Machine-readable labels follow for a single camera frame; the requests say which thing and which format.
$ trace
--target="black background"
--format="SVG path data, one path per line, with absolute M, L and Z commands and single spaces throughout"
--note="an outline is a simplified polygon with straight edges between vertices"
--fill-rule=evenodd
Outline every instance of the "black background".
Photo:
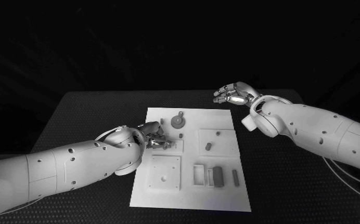
M 0 153 L 31 152 L 68 91 L 242 81 L 360 121 L 359 2 L 2 0 Z

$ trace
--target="small part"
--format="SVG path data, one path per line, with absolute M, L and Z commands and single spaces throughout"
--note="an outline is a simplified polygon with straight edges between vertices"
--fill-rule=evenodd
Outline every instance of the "small part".
M 193 166 L 193 185 L 203 187 L 206 186 L 206 172 L 204 172 L 204 165 L 194 164 Z
M 212 143 L 207 144 L 206 150 L 210 151 L 212 149 Z
M 184 112 L 180 111 L 178 113 L 178 116 L 175 116 L 173 119 L 171 119 L 171 126 L 175 128 L 175 129 L 181 129 L 186 125 L 186 119 L 184 119 Z
M 212 168 L 209 168 L 209 187 L 214 188 L 214 176 Z
M 240 183 L 239 183 L 239 177 L 238 177 L 236 169 L 233 169 L 233 178 L 235 178 L 235 186 L 239 187 Z
M 225 177 L 223 177 L 223 168 L 213 167 L 213 177 L 214 177 L 214 186 L 223 187 L 225 186 Z

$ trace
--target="table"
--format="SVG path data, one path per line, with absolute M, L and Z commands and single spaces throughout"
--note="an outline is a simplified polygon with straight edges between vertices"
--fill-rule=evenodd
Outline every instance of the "table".
M 258 90 L 304 103 L 290 89 Z M 0 216 L 0 223 L 360 223 L 360 197 L 320 156 L 287 136 L 249 132 L 246 106 L 213 103 L 214 90 L 74 91 L 64 95 L 32 153 L 94 140 L 120 125 L 136 127 L 148 107 L 230 109 L 252 212 L 129 207 L 135 172 L 61 194 Z

